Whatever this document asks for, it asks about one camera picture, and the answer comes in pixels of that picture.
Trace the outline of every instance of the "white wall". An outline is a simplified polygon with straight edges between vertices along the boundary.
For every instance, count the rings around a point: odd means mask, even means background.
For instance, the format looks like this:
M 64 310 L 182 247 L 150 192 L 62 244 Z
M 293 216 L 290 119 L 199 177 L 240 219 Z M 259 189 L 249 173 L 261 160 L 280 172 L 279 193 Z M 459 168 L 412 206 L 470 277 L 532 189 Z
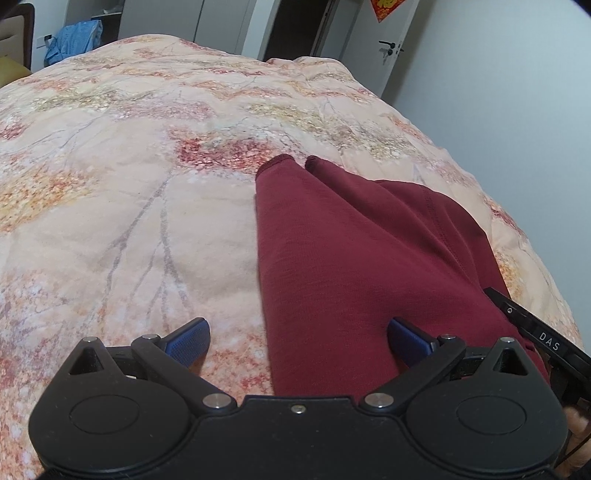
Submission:
M 242 55 L 262 60 L 279 3 L 279 0 L 256 0 L 251 23 L 248 25 L 244 39 Z
M 43 68 L 43 59 L 47 49 L 37 48 L 37 38 L 55 35 L 64 26 L 68 0 L 27 0 L 35 6 L 35 30 L 33 34 L 33 57 L 31 70 Z
M 591 347 L 591 18 L 570 0 L 420 3 L 384 98 L 526 231 Z

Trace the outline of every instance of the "blue bag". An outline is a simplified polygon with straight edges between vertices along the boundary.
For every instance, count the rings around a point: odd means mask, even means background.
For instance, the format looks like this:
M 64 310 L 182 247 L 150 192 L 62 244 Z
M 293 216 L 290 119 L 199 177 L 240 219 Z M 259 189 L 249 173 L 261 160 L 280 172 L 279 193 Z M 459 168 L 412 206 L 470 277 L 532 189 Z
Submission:
M 103 23 L 100 20 L 79 22 L 63 27 L 47 47 L 46 66 L 80 55 L 100 46 Z

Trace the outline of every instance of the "cabinet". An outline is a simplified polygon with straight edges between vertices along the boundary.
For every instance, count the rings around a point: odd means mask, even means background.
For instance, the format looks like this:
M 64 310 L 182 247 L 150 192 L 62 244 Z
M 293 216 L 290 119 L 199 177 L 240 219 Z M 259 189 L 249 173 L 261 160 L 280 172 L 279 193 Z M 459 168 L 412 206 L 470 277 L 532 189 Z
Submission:
M 103 46 L 117 40 L 124 5 L 125 0 L 69 0 L 64 25 L 100 20 L 103 24 L 100 46 Z
M 119 39 L 174 35 L 204 47 L 241 53 L 256 0 L 126 0 Z

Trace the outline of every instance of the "maroon pants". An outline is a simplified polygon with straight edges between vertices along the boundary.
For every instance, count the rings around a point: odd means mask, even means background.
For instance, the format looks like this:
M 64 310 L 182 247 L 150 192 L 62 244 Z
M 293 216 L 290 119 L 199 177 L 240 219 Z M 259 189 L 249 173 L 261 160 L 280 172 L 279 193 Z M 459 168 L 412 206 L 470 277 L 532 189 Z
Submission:
M 359 398 L 387 382 L 403 368 L 386 337 L 397 316 L 470 346 L 515 337 L 546 374 L 482 292 L 508 295 L 486 234 L 449 197 L 280 155 L 257 174 L 256 218 L 277 395 Z

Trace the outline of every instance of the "hand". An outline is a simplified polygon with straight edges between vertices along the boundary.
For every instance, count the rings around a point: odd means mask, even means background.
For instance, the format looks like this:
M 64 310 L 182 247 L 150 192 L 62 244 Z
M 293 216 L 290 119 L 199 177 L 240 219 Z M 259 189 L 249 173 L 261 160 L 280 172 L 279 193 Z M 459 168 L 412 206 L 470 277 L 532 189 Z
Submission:
M 584 409 L 576 406 L 565 407 L 564 414 L 566 415 L 569 430 L 573 433 L 566 449 L 566 453 L 568 454 L 591 433 L 591 417 Z M 557 466 L 556 473 L 563 477 L 568 477 L 590 460 L 591 441 L 587 442 L 576 453 Z

